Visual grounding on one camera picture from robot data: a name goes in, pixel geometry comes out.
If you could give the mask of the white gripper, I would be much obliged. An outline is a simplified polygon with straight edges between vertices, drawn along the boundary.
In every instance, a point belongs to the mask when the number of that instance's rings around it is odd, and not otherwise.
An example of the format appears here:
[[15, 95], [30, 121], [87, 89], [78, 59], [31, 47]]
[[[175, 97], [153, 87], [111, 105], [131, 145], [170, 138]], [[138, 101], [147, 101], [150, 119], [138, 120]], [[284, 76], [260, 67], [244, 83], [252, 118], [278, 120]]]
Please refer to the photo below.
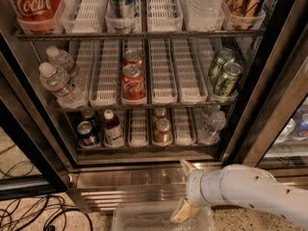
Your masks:
[[221, 203], [220, 169], [201, 170], [187, 160], [181, 160], [183, 172], [188, 177], [186, 183], [187, 198], [181, 198], [173, 211], [170, 221], [181, 223], [191, 218], [198, 207], [214, 206]]

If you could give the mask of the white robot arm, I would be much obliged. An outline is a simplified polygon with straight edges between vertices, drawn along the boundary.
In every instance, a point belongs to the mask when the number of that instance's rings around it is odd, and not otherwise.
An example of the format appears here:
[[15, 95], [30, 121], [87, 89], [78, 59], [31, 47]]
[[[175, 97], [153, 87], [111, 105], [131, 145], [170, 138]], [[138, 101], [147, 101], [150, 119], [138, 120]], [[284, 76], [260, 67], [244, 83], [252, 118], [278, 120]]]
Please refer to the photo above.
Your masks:
[[173, 223], [191, 218], [203, 207], [232, 205], [282, 217], [308, 229], [308, 191], [276, 181], [266, 170], [233, 164], [206, 170], [181, 162], [187, 176], [186, 195], [170, 217]]

